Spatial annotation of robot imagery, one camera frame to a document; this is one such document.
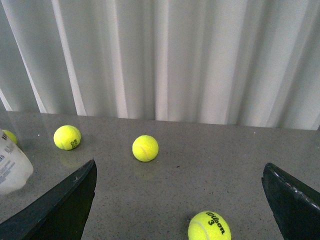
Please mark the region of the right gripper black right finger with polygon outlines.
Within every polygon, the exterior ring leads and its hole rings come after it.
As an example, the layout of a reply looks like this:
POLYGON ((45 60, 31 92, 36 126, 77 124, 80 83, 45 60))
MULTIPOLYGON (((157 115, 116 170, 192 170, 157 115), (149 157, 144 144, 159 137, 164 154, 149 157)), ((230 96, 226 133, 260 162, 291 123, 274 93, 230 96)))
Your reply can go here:
POLYGON ((285 240, 320 238, 320 193, 269 162, 261 178, 263 190, 285 240))

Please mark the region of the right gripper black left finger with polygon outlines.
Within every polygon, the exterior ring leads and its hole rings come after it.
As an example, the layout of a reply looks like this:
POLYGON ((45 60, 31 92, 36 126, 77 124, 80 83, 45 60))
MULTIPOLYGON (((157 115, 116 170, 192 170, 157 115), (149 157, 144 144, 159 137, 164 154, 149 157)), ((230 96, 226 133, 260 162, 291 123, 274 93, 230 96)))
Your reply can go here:
POLYGON ((92 159, 0 225, 2 240, 80 240, 95 197, 92 159))

